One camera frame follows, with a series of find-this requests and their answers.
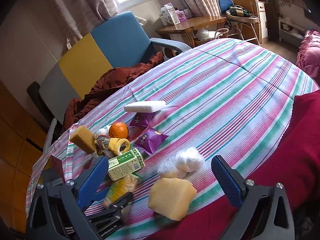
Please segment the green medicine box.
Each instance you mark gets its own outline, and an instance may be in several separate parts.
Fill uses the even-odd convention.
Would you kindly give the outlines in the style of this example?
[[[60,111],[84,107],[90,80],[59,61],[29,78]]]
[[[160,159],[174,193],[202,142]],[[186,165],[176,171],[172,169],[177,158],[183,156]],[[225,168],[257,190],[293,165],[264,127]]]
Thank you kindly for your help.
[[[137,148],[108,160],[108,175],[113,180],[119,180],[145,166],[144,158]]]

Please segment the yellow sponge block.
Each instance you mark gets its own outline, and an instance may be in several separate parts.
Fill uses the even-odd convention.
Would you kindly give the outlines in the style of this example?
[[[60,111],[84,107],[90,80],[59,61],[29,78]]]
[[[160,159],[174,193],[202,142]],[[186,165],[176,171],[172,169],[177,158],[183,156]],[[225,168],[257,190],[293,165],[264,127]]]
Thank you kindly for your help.
[[[85,126],[78,127],[69,140],[86,153],[93,153],[96,151],[94,133]]]
[[[192,183],[179,178],[159,178],[150,189],[148,207],[170,220],[181,221],[197,195]]]

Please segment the yellow patterned sock roll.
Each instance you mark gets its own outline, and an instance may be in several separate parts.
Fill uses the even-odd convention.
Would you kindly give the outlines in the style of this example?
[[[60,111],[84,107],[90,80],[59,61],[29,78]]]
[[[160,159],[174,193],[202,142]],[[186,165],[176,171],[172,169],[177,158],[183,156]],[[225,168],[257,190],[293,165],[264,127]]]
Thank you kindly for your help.
[[[130,142],[125,138],[111,138],[100,134],[94,141],[97,155],[113,158],[130,150]]]

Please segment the purple snack pouch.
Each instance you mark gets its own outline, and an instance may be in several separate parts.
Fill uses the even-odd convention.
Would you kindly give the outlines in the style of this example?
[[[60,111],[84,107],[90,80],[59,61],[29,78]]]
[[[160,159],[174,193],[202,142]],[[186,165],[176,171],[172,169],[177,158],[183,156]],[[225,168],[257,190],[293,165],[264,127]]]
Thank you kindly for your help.
[[[153,155],[167,137],[168,135],[153,128],[147,128],[134,145],[142,148],[148,155]]]
[[[154,117],[154,113],[137,113],[131,120],[130,127],[148,127]]]

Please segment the white plastic bag ball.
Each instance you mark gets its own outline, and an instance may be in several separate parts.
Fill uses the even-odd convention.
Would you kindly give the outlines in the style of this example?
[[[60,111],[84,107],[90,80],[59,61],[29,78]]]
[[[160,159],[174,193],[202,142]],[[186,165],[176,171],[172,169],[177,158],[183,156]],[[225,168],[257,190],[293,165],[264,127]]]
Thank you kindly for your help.
[[[165,159],[157,172],[161,178],[183,179],[188,173],[201,170],[204,163],[204,156],[196,148],[190,147]]]

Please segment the white foam block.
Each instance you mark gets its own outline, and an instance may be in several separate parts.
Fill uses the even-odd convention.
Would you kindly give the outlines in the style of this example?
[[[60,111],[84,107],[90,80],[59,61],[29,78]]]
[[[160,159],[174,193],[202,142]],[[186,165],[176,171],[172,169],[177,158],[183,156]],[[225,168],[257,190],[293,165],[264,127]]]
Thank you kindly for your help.
[[[135,113],[154,113],[166,106],[165,101],[137,101],[124,106],[124,111]]]

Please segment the yellow green snack packet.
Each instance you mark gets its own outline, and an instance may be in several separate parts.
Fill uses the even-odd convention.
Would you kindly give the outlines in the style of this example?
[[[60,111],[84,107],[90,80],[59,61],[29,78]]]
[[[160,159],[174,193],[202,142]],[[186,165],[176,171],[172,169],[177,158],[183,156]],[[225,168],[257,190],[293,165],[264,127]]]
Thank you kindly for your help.
[[[142,177],[136,173],[128,174],[123,178],[114,181],[109,187],[106,197],[103,201],[104,208],[108,208],[112,203],[128,192],[134,192],[138,182]]]

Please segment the orange tangerine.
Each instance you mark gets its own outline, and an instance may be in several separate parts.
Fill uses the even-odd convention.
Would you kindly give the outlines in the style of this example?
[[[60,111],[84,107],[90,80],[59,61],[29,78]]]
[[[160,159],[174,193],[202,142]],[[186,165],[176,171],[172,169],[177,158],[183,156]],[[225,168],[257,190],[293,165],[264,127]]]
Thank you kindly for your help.
[[[126,139],[129,136],[129,129],[125,123],[115,122],[110,126],[108,135],[111,138]]]

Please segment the striped bed sheet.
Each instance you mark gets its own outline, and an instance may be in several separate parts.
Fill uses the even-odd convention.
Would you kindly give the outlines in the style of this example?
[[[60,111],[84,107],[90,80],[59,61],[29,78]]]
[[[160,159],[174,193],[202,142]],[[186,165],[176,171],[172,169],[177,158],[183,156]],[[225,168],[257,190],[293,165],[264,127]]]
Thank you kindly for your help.
[[[67,129],[34,164],[26,205],[31,205],[49,157],[62,161],[67,179],[76,178],[91,163],[92,156],[69,141],[78,126],[95,132],[117,121],[129,123],[134,114],[124,111],[126,104],[163,100],[166,108],[150,125],[167,138],[145,158],[133,202],[124,211],[125,226],[111,238],[181,239],[178,223],[148,208],[159,164],[180,150],[197,148],[206,165],[188,175],[197,190],[188,218],[217,207],[223,192],[211,172],[212,157],[222,155],[243,176],[249,175],[276,150],[289,127],[295,96],[318,89],[290,61],[248,42],[223,38],[191,49],[136,78]]]

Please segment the dark red jacket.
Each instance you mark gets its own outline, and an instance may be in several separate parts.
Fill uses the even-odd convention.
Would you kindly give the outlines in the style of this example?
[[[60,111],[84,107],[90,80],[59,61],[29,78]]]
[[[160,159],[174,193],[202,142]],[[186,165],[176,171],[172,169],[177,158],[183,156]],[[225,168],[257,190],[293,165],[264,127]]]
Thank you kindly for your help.
[[[84,118],[91,110],[109,98],[115,92],[142,76],[152,68],[164,62],[161,51],[149,58],[147,63],[139,63],[133,67],[120,67],[109,70],[96,81],[91,91],[80,100],[73,98],[65,111],[61,132]]]

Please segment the wooden desk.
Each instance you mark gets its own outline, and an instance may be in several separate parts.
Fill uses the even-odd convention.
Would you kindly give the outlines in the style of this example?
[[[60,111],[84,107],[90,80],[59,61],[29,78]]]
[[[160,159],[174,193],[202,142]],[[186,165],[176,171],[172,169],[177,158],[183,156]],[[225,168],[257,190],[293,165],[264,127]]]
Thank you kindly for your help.
[[[194,31],[215,24],[224,23],[226,18],[223,16],[201,16],[187,19],[177,25],[167,25],[164,28],[156,30],[156,33],[165,38],[170,34],[181,34],[186,43],[191,48],[195,47]]]

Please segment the white product box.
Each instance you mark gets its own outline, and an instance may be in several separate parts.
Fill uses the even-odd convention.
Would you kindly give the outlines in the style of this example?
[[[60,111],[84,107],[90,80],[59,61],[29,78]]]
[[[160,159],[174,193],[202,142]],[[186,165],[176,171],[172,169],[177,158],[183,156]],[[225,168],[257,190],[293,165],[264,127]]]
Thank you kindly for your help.
[[[180,24],[180,20],[176,13],[174,6],[171,3],[167,3],[163,5],[161,8],[161,13],[164,16],[165,21],[169,25],[178,25]]]

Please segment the pink small box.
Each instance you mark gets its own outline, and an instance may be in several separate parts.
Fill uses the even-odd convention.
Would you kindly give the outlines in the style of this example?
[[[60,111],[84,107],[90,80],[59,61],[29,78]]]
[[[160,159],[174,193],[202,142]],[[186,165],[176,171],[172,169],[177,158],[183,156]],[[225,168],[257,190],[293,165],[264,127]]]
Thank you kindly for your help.
[[[180,22],[184,22],[187,20],[187,17],[183,10],[176,10],[176,14]]]

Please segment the blue round chair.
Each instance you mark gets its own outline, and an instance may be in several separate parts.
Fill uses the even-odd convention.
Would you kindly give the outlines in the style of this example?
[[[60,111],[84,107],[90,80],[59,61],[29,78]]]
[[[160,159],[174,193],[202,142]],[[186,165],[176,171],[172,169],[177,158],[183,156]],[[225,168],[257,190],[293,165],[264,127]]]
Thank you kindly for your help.
[[[220,14],[224,14],[233,4],[233,0],[217,0],[217,5],[219,6]]]

